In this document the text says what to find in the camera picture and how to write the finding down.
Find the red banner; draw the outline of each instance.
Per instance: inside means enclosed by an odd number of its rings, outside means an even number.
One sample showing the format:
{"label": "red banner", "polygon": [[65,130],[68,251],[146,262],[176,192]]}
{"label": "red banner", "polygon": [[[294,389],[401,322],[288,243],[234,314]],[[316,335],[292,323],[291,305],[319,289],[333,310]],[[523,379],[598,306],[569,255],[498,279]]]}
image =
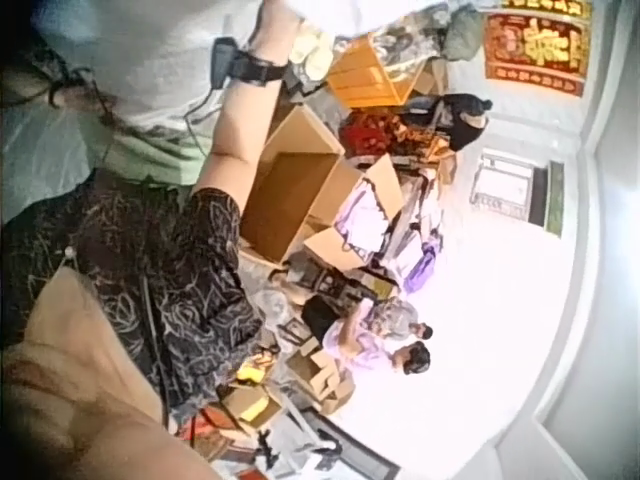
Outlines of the red banner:
{"label": "red banner", "polygon": [[539,87],[551,88],[559,92],[581,97],[584,82],[554,75],[553,72],[538,73],[517,66],[500,66],[487,64],[487,78],[528,83]]}
{"label": "red banner", "polygon": [[502,0],[502,7],[512,10],[566,15],[582,20],[591,19],[589,0]]}
{"label": "red banner", "polygon": [[[533,83],[581,96],[582,87],[570,91],[566,85],[576,86],[586,78],[589,34],[586,25],[531,15],[491,14],[485,35],[487,78]],[[500,72],[512,72],[511,77],[498,76],[498,67]],[[551,79],[551,84],[543,78]],[[565,79],[568,83],[560,88],[559,81]]]}

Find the wooden crate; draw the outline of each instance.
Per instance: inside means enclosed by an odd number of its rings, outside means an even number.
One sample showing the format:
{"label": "wooden crate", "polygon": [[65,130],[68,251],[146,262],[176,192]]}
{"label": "wooden crate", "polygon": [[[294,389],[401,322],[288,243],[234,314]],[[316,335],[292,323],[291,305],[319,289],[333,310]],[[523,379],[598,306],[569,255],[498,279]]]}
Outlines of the wooden crate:
{"label": "wooden crate", "polygon": [[425,62],[412,75],[392,82],[371,46],[371,37],[355,40],[327,76],[333,94],[348,108],[404,105]]}

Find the lavender shirt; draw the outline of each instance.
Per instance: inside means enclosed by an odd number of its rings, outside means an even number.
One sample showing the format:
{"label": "lavender shirt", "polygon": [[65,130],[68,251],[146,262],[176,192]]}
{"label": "lavender shirt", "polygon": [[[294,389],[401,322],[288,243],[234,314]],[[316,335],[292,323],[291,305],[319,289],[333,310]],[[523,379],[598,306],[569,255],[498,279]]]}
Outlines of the lavender shirt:
{"label": "lavender shirt", "polygon": [[382,346],[382,341],[369,330],[362,326],[362,321],[373,308],[373,302],[365,299],[360,303],[358,308],[358,318],[355,319],[355,339],[362,346],[362,352],[351,359],[345,359],[338,344],[340,330],[342,330],[343,322],[335,322],[327,331],[322,340],[324,350],[340,361],[340,366],[351,370],[352,372],[372,371],[391,369],[393,364],[391,357]]}

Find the cardboard box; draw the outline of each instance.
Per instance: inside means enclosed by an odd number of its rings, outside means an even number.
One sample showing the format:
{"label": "cardboard box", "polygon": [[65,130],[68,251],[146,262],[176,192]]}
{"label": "cardboard box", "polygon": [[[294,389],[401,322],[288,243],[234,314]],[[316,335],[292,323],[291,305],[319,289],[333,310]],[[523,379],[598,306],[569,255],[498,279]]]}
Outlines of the cardboard box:
{"label": "cardboard box", "polygon": [[240,248],[240,254],[248,260],[261,263],[269,268],[277,268],[282,259],[265,258],[252,245],[255,240],[255,222],[259,217],[252,217],[251,212],[260,212],[261,196],[264,191],[260,186],[273,167],[274,159],[280,153],[303,153],[341,156],[344,148],[337,138],[322,123],[322,121],[305,105],[284,106],[276,109],[271,122],[271,130],[265,144],[256,180],[247,201],[247,207],[243,215],[240,233],[245,244]]}
{"label": "cardboard box", "polygon": [[321,415],[331,415],[337,412],[344,405],[346,405],[349,400],[351,400],[355,389],[356,385],[353,382],[353,377],[348,373],[336,387],[336,389],[327,396],[327,398],[325,398],[321,402],[314,401],[313,407]]}
{"label": "cardboard box", "polygon": [[[267,406],[253,420],[242,420],[242,416],[257,403],[267,400]],[[259,430],[268,426],[281,412],[282,405],[275,394],[267,387],[234,388],[233,391],[222,400],[222,404],[229,413],[238,421],[238,424],[249,435],[256,435]]]}
{"label": "cardboard box", "polygon": [[362,172],[337,154],[280,154],[247,205],[242,235],[259,255],[280,264],[299,242],[340,271],[366,262],[344,248],[334,228],[342,205],[367,179],[389,220],[404,205],[391,158],[384,155]]}
{"label": "cardboard box", "polygon": [[307,340],[286,363],[293,378],[316,401],[324,400],[340,385],[335,359],[315,338]]}
{"label": "cardboard box", "polygon": [[421,95],[444,95],[449,88],[447,61],[435,58],[427,62],[413,89]]}

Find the wristwatch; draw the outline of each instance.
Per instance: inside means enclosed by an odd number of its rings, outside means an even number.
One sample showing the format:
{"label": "wristwatch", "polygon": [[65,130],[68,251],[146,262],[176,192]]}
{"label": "wristwatch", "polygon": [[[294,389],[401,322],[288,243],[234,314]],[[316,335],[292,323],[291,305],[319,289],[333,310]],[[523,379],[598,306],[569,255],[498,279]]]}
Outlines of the wristwatch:
{"label": "wristwatch", "polygon": [[211,57],[211,87],[215,90],[223,87],[227,77],[264,87],[269,82],[282,80],[288,68],[288,64],[274,65],[239,50],[232,37],[216,39]]}

